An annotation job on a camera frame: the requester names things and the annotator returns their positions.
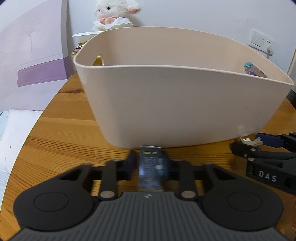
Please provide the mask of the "white plush lamb toy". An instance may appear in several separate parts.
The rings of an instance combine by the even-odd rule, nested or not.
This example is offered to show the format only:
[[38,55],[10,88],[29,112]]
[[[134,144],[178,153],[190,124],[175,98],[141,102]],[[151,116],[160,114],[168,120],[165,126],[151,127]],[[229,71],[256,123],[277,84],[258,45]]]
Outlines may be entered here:
[[132,27],[129,15],[142,10],[136,1],[99,0],[96,2],[93,31],[102,32],[110,29]]

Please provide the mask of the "white wall switch socket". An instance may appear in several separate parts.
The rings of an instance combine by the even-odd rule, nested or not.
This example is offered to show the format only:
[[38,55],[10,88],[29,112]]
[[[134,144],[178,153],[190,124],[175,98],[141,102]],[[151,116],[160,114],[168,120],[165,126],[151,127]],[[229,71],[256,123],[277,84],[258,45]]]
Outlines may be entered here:
[[251,29],[248,43],[249,47],[272,56],[274,53],[274,44],[275,41],[271,37],[256,29]]

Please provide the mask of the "beige plastic storage basket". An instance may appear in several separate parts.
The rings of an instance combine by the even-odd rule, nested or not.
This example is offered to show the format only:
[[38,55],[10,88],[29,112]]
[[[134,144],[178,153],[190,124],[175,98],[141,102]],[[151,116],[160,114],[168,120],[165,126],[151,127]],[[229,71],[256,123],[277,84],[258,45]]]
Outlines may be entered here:
[[[107,142],[133,149],[220,142],[259,132],[293,81],[246,45],[195,30],[104,31],[74,57]],[[245,74],[251,62],[268,78]]]

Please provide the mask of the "purple flower table mat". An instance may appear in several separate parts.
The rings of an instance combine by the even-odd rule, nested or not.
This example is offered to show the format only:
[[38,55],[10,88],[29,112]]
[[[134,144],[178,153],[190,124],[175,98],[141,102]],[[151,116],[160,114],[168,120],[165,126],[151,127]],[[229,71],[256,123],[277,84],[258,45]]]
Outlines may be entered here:
[[252,66],[244,66],[244,72],[245,74],[257,76],[257,77],[263,77],[268,78],[265,73],[263,73],[259,68],[257,68],[255,65]]

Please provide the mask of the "beige hair clip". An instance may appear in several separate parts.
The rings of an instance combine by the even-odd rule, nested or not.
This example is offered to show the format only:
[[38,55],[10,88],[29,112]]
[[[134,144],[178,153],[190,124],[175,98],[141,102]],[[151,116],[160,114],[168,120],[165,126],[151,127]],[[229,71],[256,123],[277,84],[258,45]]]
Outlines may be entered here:
[[253,147],[263,145],[263,141],[261,140],[261,138],[255,138],[251,140],[250,138],[247,138],[247,137],[240,137],[240,141],[245,145],[253,146]]

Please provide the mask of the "white bed sheet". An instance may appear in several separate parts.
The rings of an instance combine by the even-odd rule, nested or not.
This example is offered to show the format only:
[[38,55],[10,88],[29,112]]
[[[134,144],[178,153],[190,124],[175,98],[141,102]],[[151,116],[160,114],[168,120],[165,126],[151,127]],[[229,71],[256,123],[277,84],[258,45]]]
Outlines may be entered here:
[[42,111],[1,111],[1,196],[4,195],[8,179],[16,158]]

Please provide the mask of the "pink purple headboard panel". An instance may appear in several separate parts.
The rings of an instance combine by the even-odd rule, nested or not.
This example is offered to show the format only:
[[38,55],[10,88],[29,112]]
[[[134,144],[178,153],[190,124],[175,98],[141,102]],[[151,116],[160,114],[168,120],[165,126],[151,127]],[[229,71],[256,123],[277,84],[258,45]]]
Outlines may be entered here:
[[1,1],[1,110],[44,110],[72,74],[67,1]]

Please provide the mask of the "black small box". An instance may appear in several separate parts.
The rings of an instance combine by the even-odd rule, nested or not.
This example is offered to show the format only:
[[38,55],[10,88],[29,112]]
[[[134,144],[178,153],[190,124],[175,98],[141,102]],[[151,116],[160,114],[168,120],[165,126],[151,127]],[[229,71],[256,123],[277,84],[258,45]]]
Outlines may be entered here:
[[145,191],[163,191],[166,168],[160,147],[140,146],[139,189]]

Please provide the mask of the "gold foil snack packet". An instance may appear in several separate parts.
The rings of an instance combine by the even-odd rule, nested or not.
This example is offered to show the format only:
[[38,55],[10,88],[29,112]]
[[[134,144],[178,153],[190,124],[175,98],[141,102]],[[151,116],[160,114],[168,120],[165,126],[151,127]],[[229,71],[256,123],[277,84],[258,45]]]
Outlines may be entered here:
[[77,53],[82,49],[82,47],[86,44],[87,42],[79,42],[78,46],[74,48],[74,50],[71,53],[72,59],[77,55]]

